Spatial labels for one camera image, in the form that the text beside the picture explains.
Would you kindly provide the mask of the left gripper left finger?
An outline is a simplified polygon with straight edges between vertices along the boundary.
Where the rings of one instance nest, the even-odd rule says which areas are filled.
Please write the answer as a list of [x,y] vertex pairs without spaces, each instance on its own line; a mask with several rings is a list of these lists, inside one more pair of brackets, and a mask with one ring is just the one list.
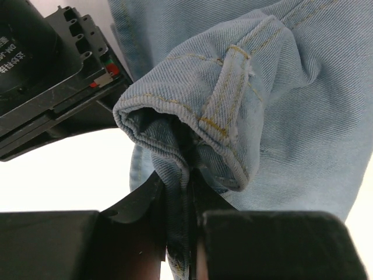
[[152,174],[104,211],[1,214],[2,279],[159,279],[164,184]]

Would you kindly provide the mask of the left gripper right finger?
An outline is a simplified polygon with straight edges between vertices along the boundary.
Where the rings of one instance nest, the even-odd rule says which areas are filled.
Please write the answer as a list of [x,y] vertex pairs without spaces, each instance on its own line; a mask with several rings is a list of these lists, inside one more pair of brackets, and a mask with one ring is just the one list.
[[192,279],[366,279],[344,223],[321,211],[239,211],[191,173]]

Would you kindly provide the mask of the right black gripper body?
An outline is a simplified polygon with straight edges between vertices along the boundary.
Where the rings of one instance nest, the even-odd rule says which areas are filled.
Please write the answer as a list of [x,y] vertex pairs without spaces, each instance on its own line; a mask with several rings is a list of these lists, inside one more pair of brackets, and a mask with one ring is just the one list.
[[90,15],[1,2],[1,160],[115,128],[113,107],[131,83]]

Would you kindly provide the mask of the blue denim skirt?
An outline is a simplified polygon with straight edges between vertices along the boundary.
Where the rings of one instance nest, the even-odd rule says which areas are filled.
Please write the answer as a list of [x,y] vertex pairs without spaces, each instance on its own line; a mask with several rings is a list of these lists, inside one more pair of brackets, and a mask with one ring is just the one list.
[[372,154],[371,1],[110,1],[134,78],[113,109],[131,189],[166,185],[167,256],[189,277],[192,169],[239,210],[345,220]]

